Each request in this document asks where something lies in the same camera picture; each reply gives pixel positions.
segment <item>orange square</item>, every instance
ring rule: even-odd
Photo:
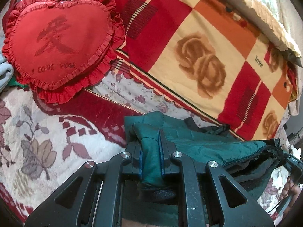
[[[287,63],[284,61],[282,76],[274,87],[274,90],[272,91],[272,95],[284,109],[288,105],[289,98],[293,89],[293,86],[287,75],[287,70],[288,66]]]
[[[222,0],[200,0],[194,9],[220,31],[246,59],[260,35],[256,27],[227,8]]]

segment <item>red pillow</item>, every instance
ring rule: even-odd
[[[64,103],[98,83],[125,30],[114,0],[22,0],[11,12],[3,55],[16,79],[47,103]]]

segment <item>blanket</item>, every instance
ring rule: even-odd
[[[270,139],[296,92],[268,38],[223,0],[115,0],[126,29],[113,63],[243,140]]]

